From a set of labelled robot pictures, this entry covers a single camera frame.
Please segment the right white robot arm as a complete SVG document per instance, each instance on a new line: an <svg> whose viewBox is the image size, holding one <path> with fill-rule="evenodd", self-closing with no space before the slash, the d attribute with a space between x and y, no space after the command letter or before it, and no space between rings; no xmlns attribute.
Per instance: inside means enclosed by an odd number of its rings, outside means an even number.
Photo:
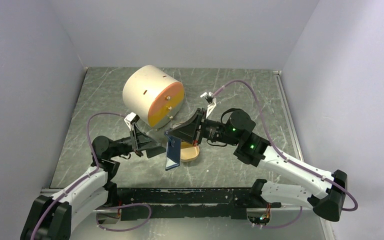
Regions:
<svg viewBox="0 0 384 240"><path fill-rule="evenodd" d="M228 109L226 122L207 119L206 113L204 108L198 108L189 120L168 130L167 135L193 146L203 139L235 146L233 154L242 163L261 166L293 181L289 185L257 179L249 197L255 207L285 203L311 209L331 222L340 220L347 189L345 172L322 170L275 149L253 132L256 123L242 109Z"/></svg>

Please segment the blue leather card holder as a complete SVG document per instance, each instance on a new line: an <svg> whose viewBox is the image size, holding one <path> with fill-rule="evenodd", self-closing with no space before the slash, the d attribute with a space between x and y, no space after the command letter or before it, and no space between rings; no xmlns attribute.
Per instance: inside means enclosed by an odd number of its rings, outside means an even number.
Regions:
<svg viewBox="0 0 384 240"><path fill-rule="evenodd" d="M164 132L164 135L167 137L165 170L169 171L180 166L182 141L169 135L168 130Z"/></svg>

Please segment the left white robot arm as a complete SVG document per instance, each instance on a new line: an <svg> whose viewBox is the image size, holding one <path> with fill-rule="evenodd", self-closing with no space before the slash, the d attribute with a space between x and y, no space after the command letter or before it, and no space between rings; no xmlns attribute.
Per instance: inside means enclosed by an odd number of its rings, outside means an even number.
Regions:
<svg viewBox="0 0 384 240"><path fill-rule="evenodd" d="M100 135L90 140L92 163L78 179L50 196L38 196L30 208L20 235L22 240L68 240L74 229L95 209L121 203L117 184L112 181L119 169L114 157L129 159L132 154L148 158L166 149L130 124L129 136L111 140Z"/></svg>

